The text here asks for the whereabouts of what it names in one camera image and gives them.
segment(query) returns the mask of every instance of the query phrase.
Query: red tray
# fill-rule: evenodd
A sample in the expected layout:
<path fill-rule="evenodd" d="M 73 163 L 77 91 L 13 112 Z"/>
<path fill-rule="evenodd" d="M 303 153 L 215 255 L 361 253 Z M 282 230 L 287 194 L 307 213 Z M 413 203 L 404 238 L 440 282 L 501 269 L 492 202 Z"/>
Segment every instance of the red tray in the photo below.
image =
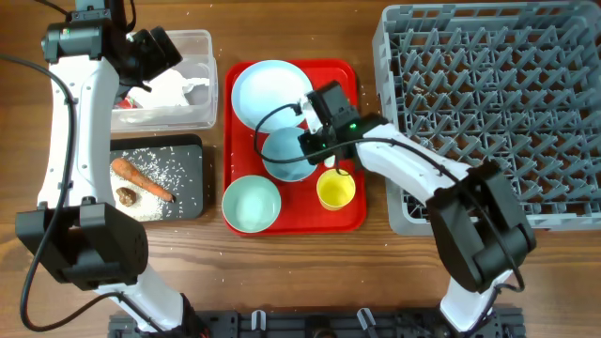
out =
<path fill-rule="evenodd" d="M 342 60 L 298 60 L 288 61 L 302 69 L 311 80 L 313 88 L 336 80 L 357 105 L 357 82 L 352 67 Z M 298 235 L 315 233 L 347 232 L 358 228 L 367 215 L 365 177 L 363 171 L 355 171 L 352 161 L 341 161 L 341 168 L 355 178 L 357 192 L 350 204 L 339 211 L 328 211 L 317 198 L 316 184 L 319 176 L 326 171 L 320 164 L 314 173 L 301 182 L 285 183 L 272 177 L 253 149 L 254 131 L 238 120 L 232 108 L 231 94 L 238 76 L 255 62 L 239 63 L 225 76 L 225 99 L 223 120 L 223 189 L 240 177 L 259 175 L 270 179 L 282 196 L 282 210 L 278 219 L 267 230 L 257 234 L 245 234 L 234 229 L 223 220 L 234 233 L 240 236 Z M 259 134 L 262 147 L 267 134 Z"/>

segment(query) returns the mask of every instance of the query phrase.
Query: brown food item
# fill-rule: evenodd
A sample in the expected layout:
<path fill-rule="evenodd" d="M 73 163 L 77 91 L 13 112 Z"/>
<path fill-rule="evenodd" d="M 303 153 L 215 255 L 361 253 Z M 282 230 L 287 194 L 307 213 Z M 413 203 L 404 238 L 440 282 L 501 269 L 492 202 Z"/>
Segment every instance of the brown food item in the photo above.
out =
<path fill-rule="evenodd" d="M 173 195 L 160 185 L 153 182 L 150 178 L 145 177 L 136 169 L 133 164 L 123 158 L 114 159 L 111 167 L 115 173 L 138 187 L 158 196 L 165 202 L 173 202 Z"/>
<path fill-rule="evenodd" d="M 119 202 L 125 207 L 131 207 L 138 199 L 135 191 L 128 188 L 119 188 L 116 190 L 116 194 L 119 195 Z"/>

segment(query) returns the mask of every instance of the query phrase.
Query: yellow object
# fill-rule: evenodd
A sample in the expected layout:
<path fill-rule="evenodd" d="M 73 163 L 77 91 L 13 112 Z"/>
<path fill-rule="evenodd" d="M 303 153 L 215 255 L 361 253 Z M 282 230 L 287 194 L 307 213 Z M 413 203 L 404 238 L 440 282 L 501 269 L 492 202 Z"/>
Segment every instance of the yellow object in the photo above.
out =
<path fill-rule="evenodd" d="M 317 196 L 321 205 L 330 211 L 340 210 L 355 197 L 355 180 L 346 171 L 330 169 L 317 181 Z"/>

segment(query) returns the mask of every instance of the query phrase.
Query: mint green bowl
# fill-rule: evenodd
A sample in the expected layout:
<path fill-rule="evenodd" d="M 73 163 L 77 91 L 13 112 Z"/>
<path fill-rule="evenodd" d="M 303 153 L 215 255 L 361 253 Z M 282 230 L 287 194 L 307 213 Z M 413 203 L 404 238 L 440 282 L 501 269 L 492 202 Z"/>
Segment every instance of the mint green bowl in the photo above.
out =
<path fill-rule="evenodd" d="M 260 176 L 241 177 L 223 194 L 225 220 L 236 230 L 252 234 L 269 228 L 280 214 L 282 197 L 270 180 Z"/>

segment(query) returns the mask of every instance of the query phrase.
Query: white plate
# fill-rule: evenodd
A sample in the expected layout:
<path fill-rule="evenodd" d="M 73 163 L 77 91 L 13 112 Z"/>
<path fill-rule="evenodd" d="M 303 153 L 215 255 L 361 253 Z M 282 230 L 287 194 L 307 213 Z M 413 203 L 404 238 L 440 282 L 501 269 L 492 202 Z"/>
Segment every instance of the white plate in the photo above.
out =
<path fill-rule="evenodd" d="M 265 115 L 298 102 L 312 90 L 309 78 L 298 67 L 285 61 L 261 61 L 245 69 L 234 83 L 232 106 L 238 119 L 254 131 Z M 303 119 L 304 115 L 296 116 L 291 108 L 286 108 L 270 117 L 260 131 L 271 133 L 296 127 Z"/>

